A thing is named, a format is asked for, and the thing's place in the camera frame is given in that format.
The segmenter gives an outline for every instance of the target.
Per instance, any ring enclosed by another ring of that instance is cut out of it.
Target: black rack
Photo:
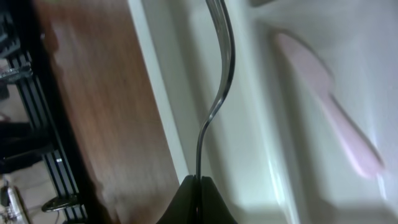
[[[49,147],[40,153],[59,198],[77,196],[78,205],[64,209],[66,223],[103,223],[103,208],[85,169],[57,88],[41,32],[28,0],[0,1],[0,58],[11,68],[31,64],[33,75],[16,81],[34,132],[45,133]]]

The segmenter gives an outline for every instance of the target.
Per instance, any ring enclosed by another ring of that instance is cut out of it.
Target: pink plastic utensil
[[[375,177],[383,170],[383,164],[367,139],[336,104],[331,92],[333,82],[321,61],[287,34],[278,33],[276,41],[293,69],[318,99],[353,168],[363,177]]]

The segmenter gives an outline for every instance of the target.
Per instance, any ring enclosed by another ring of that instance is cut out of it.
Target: white surface
[[[203,174],[239,223],[398,223],[398,2],[259,2],[226,1],[236,73],[205,138]],[[181,182],[195,171],[199,127],[221,78],[216,33],[205,1],[129,3]],[[381,153],[385,174],[366,180],[352,170],[311,94],[273,48],[275,28],[295,33],[325,61],[336,99]]]

